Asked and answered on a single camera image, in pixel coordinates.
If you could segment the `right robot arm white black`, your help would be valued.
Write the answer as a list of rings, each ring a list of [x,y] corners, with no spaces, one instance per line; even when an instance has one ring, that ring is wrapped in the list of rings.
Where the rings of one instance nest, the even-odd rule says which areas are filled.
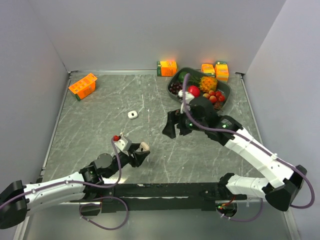
[[[301,166],[281,163],[276,154],[260,144],[233,117],[220,115],[211,102],[204,97],[192,99],[185,107],[169,111],[162,133],[171,139],[176,137],[176,129],[182,136],[192,131],[201,131],[205,135],[232,150],[263,177],[244,177],[227,173],[220,178],[218,193],[223,199],[233,195],[246,195],[265,199],[275,209],[285,212],[304,183],[307,170]]]

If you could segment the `white earbud charging case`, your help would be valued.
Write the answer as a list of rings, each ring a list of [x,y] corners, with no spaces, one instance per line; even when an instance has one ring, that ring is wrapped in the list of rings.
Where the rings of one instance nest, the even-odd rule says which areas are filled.
[[[130,120],[136,119],[138,117],[138,112],[135,110],[129,111],[127,116]]]

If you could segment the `beige earbud charging case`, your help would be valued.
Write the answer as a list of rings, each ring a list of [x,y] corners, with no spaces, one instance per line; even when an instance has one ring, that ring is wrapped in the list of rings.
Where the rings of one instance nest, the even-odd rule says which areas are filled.
[[[146,142],[141,142],[141,143],[140,143],[140,146],[139,146],[139,149],[140,149],[142,152],[145,152],[145,151],[149,151],[149,150],[150,150],[150,147],[149,147],[149,145],[148,145]]]

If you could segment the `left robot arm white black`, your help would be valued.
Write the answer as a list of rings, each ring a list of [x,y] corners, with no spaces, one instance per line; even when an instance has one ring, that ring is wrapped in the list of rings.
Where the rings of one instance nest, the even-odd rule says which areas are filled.
[[[14,227],[27,216],[60,203],[95,200],[102,190],[117,185],[106,184],[105,179],[121,175],[126,165],[139,167],[150,154],[150,147],[145,142],[132,143],[115,152],[114,156],[102,153],[81,170],[59,179],[30,184],[21,180],[12,182],[0,193],[0,228]]]

